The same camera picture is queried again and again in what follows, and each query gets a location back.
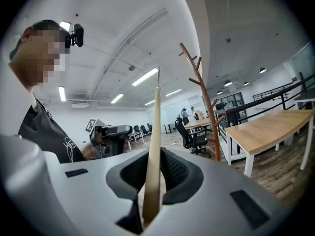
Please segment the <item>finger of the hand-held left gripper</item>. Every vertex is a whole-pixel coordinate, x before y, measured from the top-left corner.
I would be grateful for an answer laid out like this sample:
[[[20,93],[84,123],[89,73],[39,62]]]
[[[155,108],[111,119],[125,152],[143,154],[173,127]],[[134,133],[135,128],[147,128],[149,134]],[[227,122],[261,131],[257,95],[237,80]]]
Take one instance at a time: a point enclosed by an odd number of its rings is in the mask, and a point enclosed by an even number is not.
[[[132,133],[132,127],[130,125],[108,126],[107,128],[108,136],[129,135]]]

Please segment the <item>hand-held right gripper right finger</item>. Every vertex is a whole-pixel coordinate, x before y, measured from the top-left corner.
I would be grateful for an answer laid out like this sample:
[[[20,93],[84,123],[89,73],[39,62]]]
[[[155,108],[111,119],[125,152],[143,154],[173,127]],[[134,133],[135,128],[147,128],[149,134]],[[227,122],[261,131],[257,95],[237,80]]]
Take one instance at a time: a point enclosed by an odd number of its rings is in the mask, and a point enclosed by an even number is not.
[[[270,236],[288,209],[270,192],[222,162],[173,150],[204,176],[187,201],[163,205],[145,229],[147,236]]]

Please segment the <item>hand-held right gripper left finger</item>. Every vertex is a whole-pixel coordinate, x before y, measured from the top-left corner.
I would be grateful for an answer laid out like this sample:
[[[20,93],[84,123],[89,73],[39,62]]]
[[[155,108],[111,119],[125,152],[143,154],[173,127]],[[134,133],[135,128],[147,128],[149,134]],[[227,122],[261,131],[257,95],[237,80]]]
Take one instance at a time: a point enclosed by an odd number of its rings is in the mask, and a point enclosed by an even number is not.
[[[76,163],[59,163],[44,152],[48,183],[56,197],[57,236],[147,236],[134,183],[145,177],[148,151]]]

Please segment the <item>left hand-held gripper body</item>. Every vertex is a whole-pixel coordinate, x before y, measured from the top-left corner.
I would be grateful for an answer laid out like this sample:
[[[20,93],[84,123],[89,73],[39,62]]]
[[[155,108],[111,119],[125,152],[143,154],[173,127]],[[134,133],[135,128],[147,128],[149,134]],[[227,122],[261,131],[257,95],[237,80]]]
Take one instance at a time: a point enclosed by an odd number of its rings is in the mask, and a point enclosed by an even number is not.
[[[125,135],[108,136],[108,125],[98,118],[91,118],[85,128],[93,145],[91,159],[101,159],[123,153]]]

